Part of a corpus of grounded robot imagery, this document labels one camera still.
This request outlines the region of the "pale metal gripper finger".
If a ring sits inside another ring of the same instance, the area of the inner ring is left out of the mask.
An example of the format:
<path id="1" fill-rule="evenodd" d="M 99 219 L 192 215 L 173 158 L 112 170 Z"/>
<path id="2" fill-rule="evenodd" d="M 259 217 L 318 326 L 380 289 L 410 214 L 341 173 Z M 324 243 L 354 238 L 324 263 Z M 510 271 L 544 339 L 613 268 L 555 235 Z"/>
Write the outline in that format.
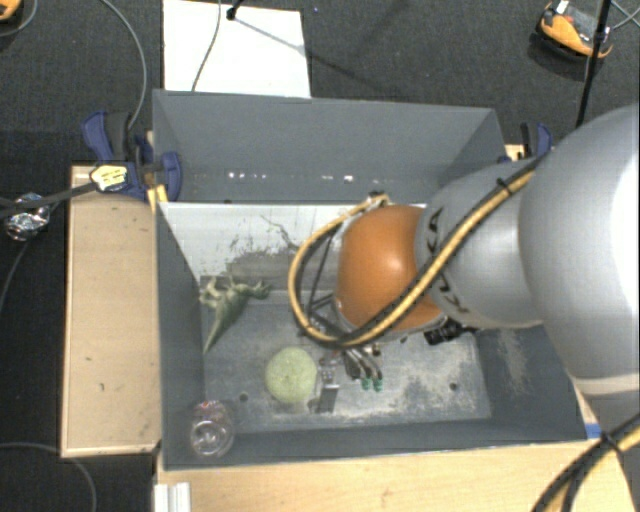
<path id="1" fill-rule="evenodd" d="M 335 410 L 340 384 L 336 381 L 335 372 L 324 369 L 320 372 L 321 387 L 316 405 L 317 414 L 331 414 Z"/>

